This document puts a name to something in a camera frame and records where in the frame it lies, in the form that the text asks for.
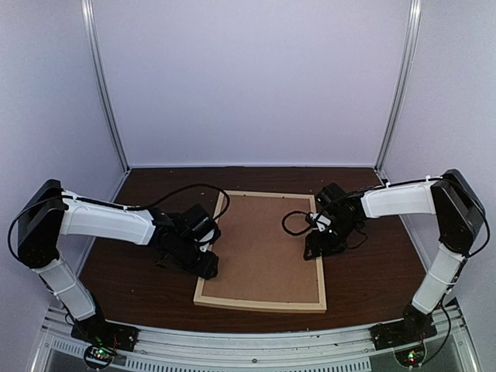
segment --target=wooden board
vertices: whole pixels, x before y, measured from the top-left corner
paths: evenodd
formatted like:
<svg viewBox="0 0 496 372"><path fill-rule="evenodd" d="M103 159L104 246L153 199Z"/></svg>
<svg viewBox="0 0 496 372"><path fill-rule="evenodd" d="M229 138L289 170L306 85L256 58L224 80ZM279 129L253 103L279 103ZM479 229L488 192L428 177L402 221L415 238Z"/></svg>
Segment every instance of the wooden board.
<svg viewBox="0 0 496 372"><path fill-rule="evenodd" d="M289 236L281 227L288 212L314 212L313 195L227 194L231 205L218 221L222 236L209 247L220 258L219 275L198 279L194 303L258 312L326 312L322 259L303 260L305 237ZM220 195L215 215L225 202ZM288 219L291 230L306 226L302 215Z"/></svg>

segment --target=white wall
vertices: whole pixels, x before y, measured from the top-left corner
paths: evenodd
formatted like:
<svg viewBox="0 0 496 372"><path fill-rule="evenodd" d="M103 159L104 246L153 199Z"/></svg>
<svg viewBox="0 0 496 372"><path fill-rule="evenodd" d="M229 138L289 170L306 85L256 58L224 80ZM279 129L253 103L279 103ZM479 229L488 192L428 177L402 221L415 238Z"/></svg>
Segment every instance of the white wall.
<svg viewBox="0 0 496 372"><path fill-rule="evenodd" d="M132 165L374 164L410 1L94 3Z"/></svg>
<svg viewBox="0 0 496 372"><path fill-rule="evenodd" d="M78 0L0 0L0 370L26 370L50 300L7 250L7 228L48 178L107 199L122 172L98 98ZM85 238L65 239L71 264Z"/></svg>
<svg viewBox="0 0 496 372"><path fill-rule="evenodd" d="M418 47L385 171L392 181L462 171L496 230L496 2L423 2ZM435 218L409 219L429 265ZM485 239L484 232L478 243ZM484 370L496 355L496 240L467 265L456 287Z"/></svg>

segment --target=white robotic arm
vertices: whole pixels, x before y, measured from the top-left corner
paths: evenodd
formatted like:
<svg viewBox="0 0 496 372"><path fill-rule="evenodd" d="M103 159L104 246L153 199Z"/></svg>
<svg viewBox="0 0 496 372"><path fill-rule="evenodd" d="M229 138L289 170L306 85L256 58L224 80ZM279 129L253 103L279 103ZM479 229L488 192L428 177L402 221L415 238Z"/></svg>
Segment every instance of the white robotic arm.
<svg viewBox="0 0 496 372"><path fill-rule="evenodd" d="M448 170L441 177L351 193L330 184L316 199L321 212L307 217L313 230L305 238L306 260L342 253L348 247L349 234L353 230L360 232L368 219L419 213L436 215L439 250L411 304L405 308L404 323L389 328L379 325L373 333L376 347L382 348L400 345L406 339L414 342L432 331L431 314L456 283L484 222L484 208L462 174Z"/></svg>
<svg viewBox="0 0 496 372"><path fill-rule="evenodd" d="M431 187L437 181L426 181L367 191L361 198L368 219L385 215L436 214ZM412 299L412 305L424 314L430 314L441 297L454 283L454 277L465 256L439 244L439 250L422 285Z"/></svg>
<svg viewBox="0 0 496 372"><path fill-rule="evenodd" d="M131 350L137 329L105 321L95 297L58 251L60 234L154 246L164 255L171 255L192 274L210 279L218 272L219 258L205 248L220 237L220 230L200 205L182 214L115 205L81 197L62 189L59 181L48 180L28 202L18 220L18 256L15 258L35 271L67 308L75 324L73 336L93 345Z"/></svg>

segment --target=metal extrusion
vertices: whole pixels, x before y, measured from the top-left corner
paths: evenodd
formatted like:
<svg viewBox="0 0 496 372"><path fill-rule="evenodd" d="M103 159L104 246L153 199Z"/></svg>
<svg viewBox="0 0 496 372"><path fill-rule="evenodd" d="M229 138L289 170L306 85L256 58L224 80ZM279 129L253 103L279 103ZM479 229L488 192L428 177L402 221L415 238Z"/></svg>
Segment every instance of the metal extrusion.
<svg viewBox="0 0 496 372"><path fill-rule="evenodd" d="M117 124L115 123L115 116L112 110L112 104L110 102L109 89L105 80L105 74L103 71L102 55L100 54L100 46L98 44L98 35L95 25L95 17L93 14L93 1L92 0L81 0L81 7L83 11L84 27L88 36L88 42L90 43L91 55L93 59L93 65L95 67L95 75L98 83L98 91L100 93L100 99L102 100L103 111L105 113L105 119L108 125L108 130L112 138L112 143L114 145L117 156L124 172L129 171L129 163L124 152L124 147L122 145L121 137L117 129Z"/></svg>
<svg viewBox="0 0 496 372"><path fill-rule="evenodd" d="M446 308L451 318L452 337L448 349L457 355L464 372L480 370L472 341L461 311L456 305ZM70 336L71 326L63 309L51 307L36 339L31 372L50 371L60 354L79 363L88 345ZM438 334L429 342L440 343L448 329L446 316L433 314ZM134 372L367 372L374 359L393 352L375 350L370 334L372 325L310 332L235 334L186 332L137 326L139 335L134 352L119 352L112 370Z"/></svg>
<svg viewBox="0 0 496 372"><path fill-rule="evenodd" d="M398 124L399 116L401 113L401 105L405 99L406 87L408 84L408 77L412 69L413 58L415 56L415 49L417 47L417 39L419 36L420 17L422 14L422 0L412 0L410 6L410 16L408 18L408 25L405 36L405 46L403 49L403 57L401 60L401 69L398 76L398 83L396 84L396 91L394 93L393 105L389 113L387 121L386 132L382 141L381 150L377 158L375 169L379 175L383 174L384 163L391 147L396 125Z"/></svg>

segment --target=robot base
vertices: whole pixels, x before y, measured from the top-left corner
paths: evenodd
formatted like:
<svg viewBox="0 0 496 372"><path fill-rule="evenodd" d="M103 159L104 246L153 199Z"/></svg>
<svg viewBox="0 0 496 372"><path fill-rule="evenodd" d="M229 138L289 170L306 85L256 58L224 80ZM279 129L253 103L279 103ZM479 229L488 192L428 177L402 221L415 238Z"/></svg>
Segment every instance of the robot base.
<svg viewBox="0 0 496 372"><path fill-rule="evenodd" d="M423 328L423 332L424 339L437 335L436 327L430 324ZM422 337L419 334L407 332L405 320L387 324L377 324L370 329L370 334L374 341L375 350L399 347L409 343L417 343L422 340Z"/></svg>
<svg viewBox="0 0 496 372"><path fill-rule="evenodd" d="M117 350L123 351L134 351L134 346L138 340L138 329L130 325L122 325L105 322L105 330L112 335L115 335L115 348ZM75 339L80 339L82 341L88 341L88 339L81 334L81 331L77 326L72 327L71 337ZM113 337L110 340L104 341L103 346L113 349L114 347Z"/></svg>

